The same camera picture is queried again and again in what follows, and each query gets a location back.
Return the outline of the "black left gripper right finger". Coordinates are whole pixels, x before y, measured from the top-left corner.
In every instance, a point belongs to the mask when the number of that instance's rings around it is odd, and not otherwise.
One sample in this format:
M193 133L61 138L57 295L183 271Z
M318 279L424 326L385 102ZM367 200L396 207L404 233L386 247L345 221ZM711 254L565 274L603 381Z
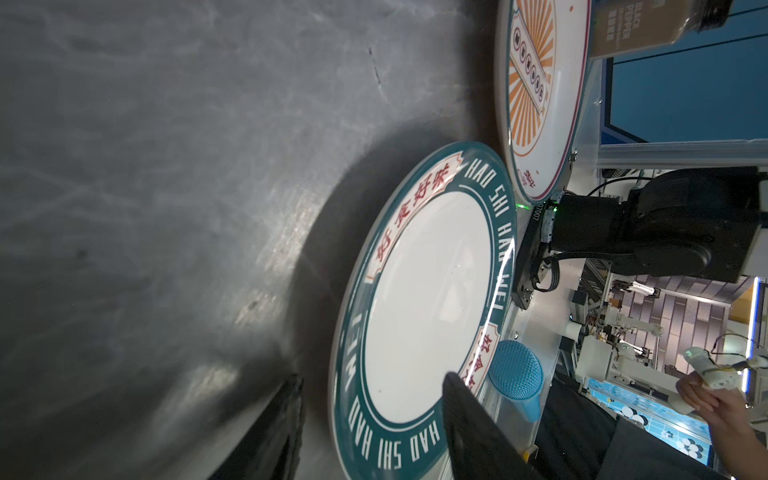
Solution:
M442 412L454 479L542 479L454 372L442 383Z

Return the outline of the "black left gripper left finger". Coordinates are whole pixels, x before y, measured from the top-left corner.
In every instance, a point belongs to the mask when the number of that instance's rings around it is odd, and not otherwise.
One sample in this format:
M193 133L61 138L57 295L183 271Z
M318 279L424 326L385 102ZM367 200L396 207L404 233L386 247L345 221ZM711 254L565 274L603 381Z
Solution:
M299 375L287 378L209 479L294 479L305 421L302 390Z

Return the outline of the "green lettered rim plate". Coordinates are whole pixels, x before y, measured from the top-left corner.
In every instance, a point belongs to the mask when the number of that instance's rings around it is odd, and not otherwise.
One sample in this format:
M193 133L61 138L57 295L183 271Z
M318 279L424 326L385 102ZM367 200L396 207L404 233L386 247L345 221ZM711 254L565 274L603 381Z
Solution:
M329 421L349 479L426 479L447 455L442 383L481 391L516 253L514 189L487 145L422 160L371 227L340 309Z

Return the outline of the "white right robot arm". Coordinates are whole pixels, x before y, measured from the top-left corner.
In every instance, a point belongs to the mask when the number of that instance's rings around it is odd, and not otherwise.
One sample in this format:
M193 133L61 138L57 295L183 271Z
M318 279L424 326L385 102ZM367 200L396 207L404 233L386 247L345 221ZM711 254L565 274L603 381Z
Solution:
M553 214L544 240L558 260L728 283L767 273L767 172L758 167L674 170L624 200L567 193Z

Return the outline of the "person hand in background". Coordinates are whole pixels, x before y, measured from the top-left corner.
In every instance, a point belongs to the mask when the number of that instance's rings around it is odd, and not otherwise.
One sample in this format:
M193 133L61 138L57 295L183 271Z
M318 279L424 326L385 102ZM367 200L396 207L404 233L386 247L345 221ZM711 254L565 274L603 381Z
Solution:
M752 433L743 393L738 389L710 390L703 379L692 373L676 383L683 401L693 407L710 427L712 436Z

